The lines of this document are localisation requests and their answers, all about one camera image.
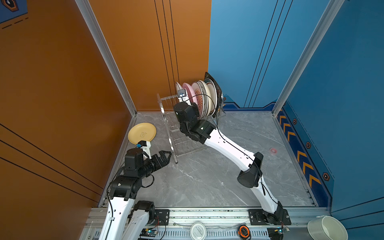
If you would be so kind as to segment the pink round plate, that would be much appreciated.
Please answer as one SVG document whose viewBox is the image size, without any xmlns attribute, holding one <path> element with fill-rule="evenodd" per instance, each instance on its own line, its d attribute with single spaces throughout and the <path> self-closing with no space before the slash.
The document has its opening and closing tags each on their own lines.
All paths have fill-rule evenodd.
<svg viewBox="0 0 384 240">
<path fill-rule="evenodd" d="M 191 104 L 192 103 L 198 104 L 199 100 L 198 100 L 196 93 L 195 93 L 194 89 L 192 88 L 192 86 L 188 83 L 183 83 L 182 87 L 183 87 L 183 89 L 186 90 L 190 103 Z"/>
</svg>

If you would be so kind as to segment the white plate orange sunburst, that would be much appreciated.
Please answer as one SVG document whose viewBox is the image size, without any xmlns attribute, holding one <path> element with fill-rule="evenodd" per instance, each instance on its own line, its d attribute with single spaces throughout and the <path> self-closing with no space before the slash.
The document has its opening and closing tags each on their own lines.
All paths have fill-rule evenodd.
<svg viewBox="0 0 384 240">
<path fill-rule="evenodd" d="M 203 100 L 203 95 L 202 95 L 202 89 L 200 87 L 200 85 L 197 83 L 197 82 L 194 82 L 192 84 L 192 88 L 195 92 L 195 96 L 197 98 L 197 105 L 198 105 L 198 108 L 199 108 L 199 114 L 200 114 L 200 118 L 203 116 L 203 110 L 204 110 L 204 100 Z"/>
</svg>

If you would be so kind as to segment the cream round plate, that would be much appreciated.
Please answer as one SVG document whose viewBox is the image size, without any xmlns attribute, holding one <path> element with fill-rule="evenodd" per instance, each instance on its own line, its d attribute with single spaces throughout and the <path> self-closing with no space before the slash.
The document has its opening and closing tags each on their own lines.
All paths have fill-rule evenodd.
<svg viewBox="0 0 384 240">
<path fill-rule="evenodd" d="M 211 115 L 211 112 L 213 110 L 213 107 L 214 107 L 214 102 L 212 100 L 212 95 L 211 95 L 211 91 L 208 87 L 208 85 L 203 81 L 203 85 L 204 85 L 204 88 L 206 90 L 206 95 L 205 97 L 207 97 L 207 103 L 208 103 L 208 110 L 207 110 L 207 116 L 210 116 Z"/>
</svg>

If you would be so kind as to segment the white plate green red rim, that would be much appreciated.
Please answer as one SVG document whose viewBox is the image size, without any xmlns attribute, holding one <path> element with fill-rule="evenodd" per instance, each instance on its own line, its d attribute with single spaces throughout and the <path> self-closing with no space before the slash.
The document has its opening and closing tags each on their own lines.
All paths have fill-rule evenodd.
<svg viewBox="0 0 384 240">
<path fill-rule="evenodd" d="M 213 101 L 213 108 L 212 108 L 211 114 L 214 115 L 217 108 L 217 90 L 214 83 L 210 79 L 206 80 L 206 84 L 210 90 L 211 99 Z"/>
</svg>

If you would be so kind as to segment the yellow round plate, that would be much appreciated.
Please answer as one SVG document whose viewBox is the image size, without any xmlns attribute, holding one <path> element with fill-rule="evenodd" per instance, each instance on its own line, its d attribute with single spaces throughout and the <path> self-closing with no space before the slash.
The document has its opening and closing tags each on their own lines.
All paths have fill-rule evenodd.
<svg viewBox="0 0 384 240">
<path fill-rule="evenodd" d="M 151 123 L 140 123 L 133 126 L 128 133 L 130 143 L 136 145 L 140 141 L 151 142 L 157 133 L 156 127 Z"/>
</svg>

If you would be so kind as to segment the black floral square plate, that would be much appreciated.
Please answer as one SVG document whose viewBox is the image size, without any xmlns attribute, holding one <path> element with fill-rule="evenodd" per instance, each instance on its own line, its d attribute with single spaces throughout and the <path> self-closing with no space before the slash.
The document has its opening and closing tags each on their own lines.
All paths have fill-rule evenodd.
<svg viewBox="0 0 384 240">
<path fill-rule="evenodd" d="M 220 114 L 220 109 L 222 108 L 223 102 L 224 102 L 224 96 L 217 81 L 208 72 L 205 72 L 205 79 L 204 79 L 205 83 L 207 79 L 210 79 L 214 83 L 217 90 L 217 108 L 216 108 L 215 114 L 214 115 L 211 114 L 211 116 L 215 118 L 215 117 L 218 117 Z"/>
</svg>

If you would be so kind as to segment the white plate green quatrefoil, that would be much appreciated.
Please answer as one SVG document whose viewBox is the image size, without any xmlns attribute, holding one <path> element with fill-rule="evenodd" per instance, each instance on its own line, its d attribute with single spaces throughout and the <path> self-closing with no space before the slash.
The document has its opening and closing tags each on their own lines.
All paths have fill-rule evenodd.
<svg viewBox="0 0 384 240">
<path fill-rule="evenodd" d="M 201 118 L 205 118 L 205 117 L 208 116 L 209 110 L 210 110 L 210 103 L 209 103 L 209 96 L 208 96 L 208 87 L 201 80 L 198 80 L 197 83 L 198 83 L 198 85 L 201 88 L 201 95 L 200 95 L 200 97 L 202 97 L 202 99 L 203 99 L 203 113 L 201 115 Z"/>
</svg>

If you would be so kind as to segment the white plate black characters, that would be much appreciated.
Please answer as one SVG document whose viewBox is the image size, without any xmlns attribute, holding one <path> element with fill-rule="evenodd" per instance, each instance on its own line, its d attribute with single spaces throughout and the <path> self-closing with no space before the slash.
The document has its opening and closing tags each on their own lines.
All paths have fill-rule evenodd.
<svg viewBox="0 0 384 240">
<path fill-rule="evenodd" d="M 175 83 L 175 86 L 176 86 L 176 93 L 178 93 L 178 91 L 183 89 L 182 86 L 178 82 Z"/>
</svg>

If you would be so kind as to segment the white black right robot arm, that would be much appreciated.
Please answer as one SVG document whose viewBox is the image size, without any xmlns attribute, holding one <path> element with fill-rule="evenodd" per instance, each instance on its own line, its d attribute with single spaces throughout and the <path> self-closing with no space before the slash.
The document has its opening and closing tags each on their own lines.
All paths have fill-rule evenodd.
<svg viewBox="0 0 384 240">
<path fill-rule="evenodd" d="M 288 211 L 264 183 L 261 170 L 264 158 L 262 153 L 254 154 L 245 150 L 222 134 L 219 127 L 213 123 L 199 120 L 196 104 L 189 105 L 181 102 L 175 104 L 173 109 L 180 124 L 181 133 L 195 142 L 213 148 L 239 167 L 240 173 L 237 180 L 242 186 L 251 189 L 258 199 L 266 224 L 286 226 L 292 224 Z"/>
</svg>

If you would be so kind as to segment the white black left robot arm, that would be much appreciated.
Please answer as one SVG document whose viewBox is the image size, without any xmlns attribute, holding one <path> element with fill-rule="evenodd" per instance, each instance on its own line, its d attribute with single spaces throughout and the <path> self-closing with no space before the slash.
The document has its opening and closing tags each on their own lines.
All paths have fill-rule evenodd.
<svg viewBox="0 0 384 240">
<path fill-rule="evenodd" d="M 141 148 L 127 151 L 124 165 L 110 184 L 109 206 L 99 236 L 100 240 L 138 240 L 144 227 L 155 220 L 155 205 L 150 201 L 135 202 L 143 179 L 170 163 L 172 153 L 159 151 L 149 156 Z"/>
</svg>

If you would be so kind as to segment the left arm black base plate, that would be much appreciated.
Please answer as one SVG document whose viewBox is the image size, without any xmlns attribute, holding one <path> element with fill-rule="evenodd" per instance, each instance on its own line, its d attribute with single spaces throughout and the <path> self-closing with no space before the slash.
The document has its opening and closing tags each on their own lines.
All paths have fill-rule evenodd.
<svg viewBox="0 0 384 240">
<path fill-rule="evenodd" d="M 170 220 L 170 210 L 169 209 L 155 209 L 152 214 L 150 214 L 150 226 L 168 226 Z"/>
</svg>

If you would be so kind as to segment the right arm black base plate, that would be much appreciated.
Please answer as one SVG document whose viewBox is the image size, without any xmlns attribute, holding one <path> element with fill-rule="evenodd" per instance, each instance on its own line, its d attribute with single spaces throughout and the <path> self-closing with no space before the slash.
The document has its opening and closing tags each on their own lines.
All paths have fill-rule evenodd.
<svg viewBox="0 0 384 240">
<path fill-rule="evenodd" d="M 274 226 L 290 226 L 292 224 L 288 211 L 285 209 L 277 209 L 273 214 L 261 209 L 248 210 L 250 223 L 252 226 L 258 225 L 274 225 Z"/>
</svg>

